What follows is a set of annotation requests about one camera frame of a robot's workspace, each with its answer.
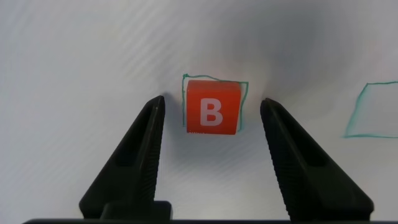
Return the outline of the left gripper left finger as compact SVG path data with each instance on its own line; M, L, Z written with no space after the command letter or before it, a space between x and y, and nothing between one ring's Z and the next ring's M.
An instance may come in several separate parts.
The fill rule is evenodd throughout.
M154 199L165 100L149 100L79 203L85 219L169 220L172 206Z

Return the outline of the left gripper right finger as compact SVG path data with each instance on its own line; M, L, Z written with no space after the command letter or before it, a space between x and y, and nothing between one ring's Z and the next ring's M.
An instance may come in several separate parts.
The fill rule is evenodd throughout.
M266 98L260 114L291 221L370 219L373 201L280 103Z

